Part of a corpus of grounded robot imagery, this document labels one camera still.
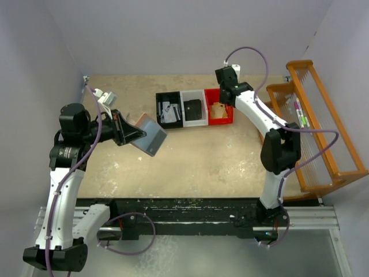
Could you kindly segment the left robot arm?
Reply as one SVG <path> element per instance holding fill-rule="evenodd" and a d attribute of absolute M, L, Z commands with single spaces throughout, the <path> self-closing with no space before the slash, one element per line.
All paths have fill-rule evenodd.
<path fill-rule="evenodd" d="M 35 245 L 23 254 L 26 263 L 50 275 L 55 271 L 80 272 L 99 228 L 118 221 L 113 204 L 93 204 L 77 224 L 73 223 L 78 191 L 94 148 L 108 140 L 122 146 L 146 136 L 118 110 L 91 120 L 80 103 L 62 107 L 59 123 L 61 128 L 50 151 L 50 192 L 44 221 Z"/>

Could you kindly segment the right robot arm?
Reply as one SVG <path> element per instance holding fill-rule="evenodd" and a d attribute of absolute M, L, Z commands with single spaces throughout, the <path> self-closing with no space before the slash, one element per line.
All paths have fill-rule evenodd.
<path fill-rule="evenodd" d="M 299 127 L 274 114 L 247 82 L 238 81 L 232 66 L 215 70 L 215 75 L 220 87 L 220 102 L 244 114 L 263 137 L 260 160 L 266 177 L 255 215 L 261 225 L 269 226 L 282 210 L 288 172 L 301 157 Z"/>

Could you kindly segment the pink leather card holder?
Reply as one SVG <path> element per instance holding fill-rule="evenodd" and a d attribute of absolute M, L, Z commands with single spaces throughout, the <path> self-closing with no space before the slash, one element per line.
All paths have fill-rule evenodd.
<path fill-rule="evenodd" d="M 143 113 L 134 126 L 143 131 L 145 135 L 130 144 L 154 157 L 167 138 L 167 132 L 147 113 Z"/>

